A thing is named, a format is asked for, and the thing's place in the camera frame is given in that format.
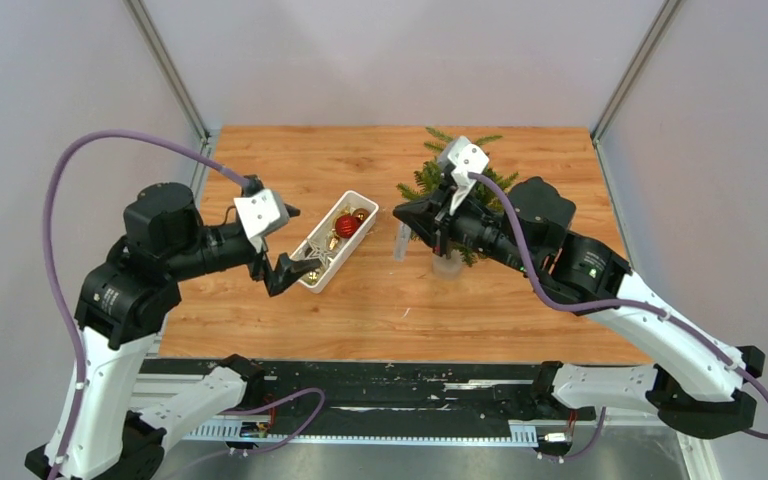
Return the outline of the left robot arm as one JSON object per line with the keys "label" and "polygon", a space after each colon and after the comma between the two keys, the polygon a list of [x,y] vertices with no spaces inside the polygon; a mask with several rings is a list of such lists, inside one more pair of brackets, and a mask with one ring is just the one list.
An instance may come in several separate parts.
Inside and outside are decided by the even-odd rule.
{"label": "left robot arm", "polygon": [[26,456],[34,475],[149,479],[178,442],[214,416],[269,410],[264,370],[239,355],[171,398],[132,405],[144,359],[180,303],[182,281],[245,266],[275,296],[319,268],[317,259],[269,261],[266,236],[297,215],[277,194],[263,189],[237,205],[237,220],[207,226],[189,187],[161,183],[124,210],[124,235],[80,290],[74,384],[52,439]]}

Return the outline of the clear battery box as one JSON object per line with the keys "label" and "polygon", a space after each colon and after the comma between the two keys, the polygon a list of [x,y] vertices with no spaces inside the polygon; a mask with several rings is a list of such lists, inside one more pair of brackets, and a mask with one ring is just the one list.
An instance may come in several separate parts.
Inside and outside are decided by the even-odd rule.
{"label": "clear battery box", "polygon": [[408,246],[411,241],[412,230],[404,222],[399,222],[397,235],[394,242],[393,258],[397,262],[405,259]]}

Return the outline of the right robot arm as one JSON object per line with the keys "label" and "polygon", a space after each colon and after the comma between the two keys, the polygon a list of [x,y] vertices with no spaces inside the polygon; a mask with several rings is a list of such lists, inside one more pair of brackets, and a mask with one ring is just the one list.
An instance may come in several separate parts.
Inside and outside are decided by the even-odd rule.
{"label": "right robot arm", "polygon": [[537,413],[614,407],[701,439],[752,432],[757,402],[744,387],[763,372],[760,349],[702,332],[613,249],[573,232],[573,202],[543,179],[513,186],[501,211],[475,195],[456,203],[456,191],[444,181],[393,214],[435,254],[460,245],[518,270],[551,308],[600,323],[649,356],[646,365],[626,367],[542,363],[530,392]]}

